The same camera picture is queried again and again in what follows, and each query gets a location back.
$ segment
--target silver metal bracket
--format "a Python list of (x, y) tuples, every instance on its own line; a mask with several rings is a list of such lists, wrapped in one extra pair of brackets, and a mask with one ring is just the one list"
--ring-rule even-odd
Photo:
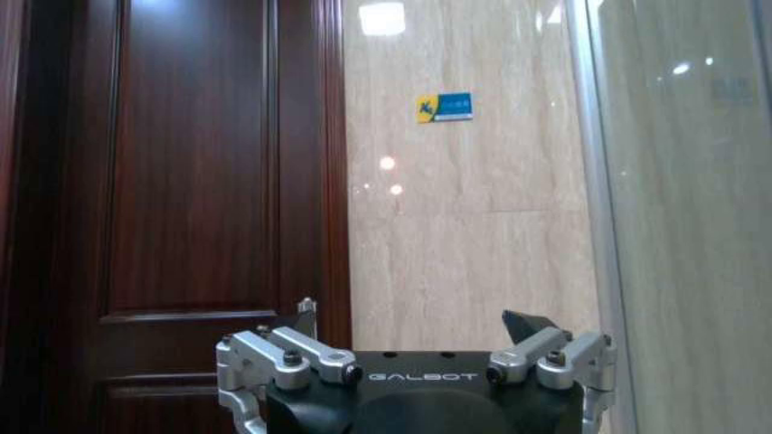
[(351, 351), (327, 346), (290, 327), (275, 329), (268, 339), (283, 348), (303, 354), (324, 382), (354, 385), (360, 381), (363, 372)]
[(539, 358), (568, 343), (567, 333), (556, 327), (543, 328), (508, 350), (491, 353), (487, 378), (495, 384), (523, 382)]
[(555, 390), (584, 386), (583, 434), (598, 434), (602, 414), (614, 404), (616, 344), (608, 335), (586, 333), (562, 351), (538, 361), (539, 383)]
[(310, 361), (248, 331), (226, 336), (218, 343), (216, 353), (220, 405), (231, 410), (239, 433), (264, 434), (260, 388), (272, 381), (288, 391), (307, 387)]

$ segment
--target blue sticker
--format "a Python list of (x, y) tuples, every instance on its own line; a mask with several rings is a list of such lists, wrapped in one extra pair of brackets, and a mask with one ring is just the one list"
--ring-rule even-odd
[(471, 119), (472, 94), (466, 92), (426, 95), (419, 98), (418, 109), (420, 123)]

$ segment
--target dark wood door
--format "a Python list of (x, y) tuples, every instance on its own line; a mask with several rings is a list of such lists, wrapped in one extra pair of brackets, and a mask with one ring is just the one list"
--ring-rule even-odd
[(348, 269), (331, 258), (346, 244), (331, 231), (331, 216), (346, 219), (328, 159), (335, 51), (320, 41), (332, 9), (74, 4), (46, 425), (232, 432), (220, 336), (312, 296), (323, 337), (350, 344)]

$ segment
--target glass panel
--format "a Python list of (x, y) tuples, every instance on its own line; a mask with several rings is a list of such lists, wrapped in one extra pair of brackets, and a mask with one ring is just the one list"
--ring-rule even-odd
[(588, 5), (639, 432), (767, 433), (770, 21), (742, 1)]

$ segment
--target screw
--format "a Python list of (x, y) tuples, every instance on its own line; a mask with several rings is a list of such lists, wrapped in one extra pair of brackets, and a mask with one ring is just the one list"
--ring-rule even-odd
[(507, 381), (507, 373), (499, 366), (490, 366), (486, 369), (486, 378), (491, 384), (502, 384)]
[(258, 334), (264, 339), (271, 334), (271, 328), (267, 325), (260, 324), (258, 326)]
[(298, 352), (298, 350), (288, 350), (286, 351), (286, 365), (292, 367), (292, 366), (298, 366), (303, 363), (303, 357), (300, 356), (300, 353)]
[(351, 386), (360, 382), (362, 377), (364, 376), (364, 370), (360, 368), (359, 365), (351, 364), (347, 366), (347, 370), (343, 372), (343, 383), (347, 386)]
[(566, 366), (566, 353), (563, 351), (550, 351), (547, 361), (555, 366)]

